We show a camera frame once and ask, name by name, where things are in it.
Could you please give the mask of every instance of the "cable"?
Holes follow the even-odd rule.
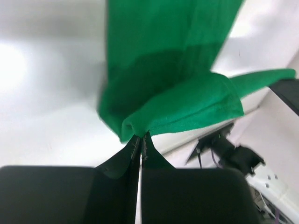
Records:
[[[274,224],[279,224],[279,210],[275,209],[275,222]]]
[[[265,209],[267,210],[267,212],[275,219],[275,223],[274,224],[279,224],[279,223],[281,223],[281,224],[287,224],[284,221],[282,221],[282,220],[279,219],[279,215],[280,215],[279,210],[275,209],[275,215],[274,215],[273,212],[271,211],[271,209],[267,206],[267,204],[266,204],[266,202],[265,202],[265,200],[263,198],[262,193],[260,191],[258,191],[258,190],[256,190],[256,191],[260,194],[261,199],[262,199],[262,201],[263,201],[263,203],[265,205]]]
[[[214,152],[213,152],[213,150],[211,150],[211,155],[212,155],[212,160],[213,160],[213,162],[215,163],[216,167],[218,167],[218,168],[222,168],[222,165],[220,165],[219,163],[216,162],[216,159],[215,159],[215,157],[214,157]]]

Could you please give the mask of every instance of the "white surface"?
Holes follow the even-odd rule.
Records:
[[[273,92],[264,99],[241,144],[259,153],[293,189],[299,189],[299,117]]]
[[[247,182],[265,196],[293,223],[299,223],[299,194],[282,181],[268,165],[259,165]]]
[[[213,70],[285,67],[299,46],[297,3],[247,0]],[[15,78],[0,90],[0,166],[95,166],[122,148],[95,112],[106,82],[104,11],[104,0],[2,0],[0,46],[18,59],[2,67]],[[244,99],[245,110],[264,94]],[[164,152],[205,131],[154,141]]]

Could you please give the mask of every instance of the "black panel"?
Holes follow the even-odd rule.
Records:
[[[270,88],[299,116],[298,79],[281,80],[270,86]]]
[[[134,224],[139,143],[134,136],[97,168],[0,169],[0,223]]]
[[[143,169],[142,224],[258,224],[249,187],[231,169]]]

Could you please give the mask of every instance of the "green cloth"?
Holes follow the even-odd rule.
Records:
[[[243,115],[240,98],[295,76],[272,70],[228,79],[210,72],[242,0],[112,0],[108,86],[98,112],[122,142]]]

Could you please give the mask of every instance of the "green fabric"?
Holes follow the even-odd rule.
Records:
[[[108,5],[108,86],[99,114],[121,141],[243,115],[240,98],[292,70],[231,80],[210,68],[241,0],[128,0]]]

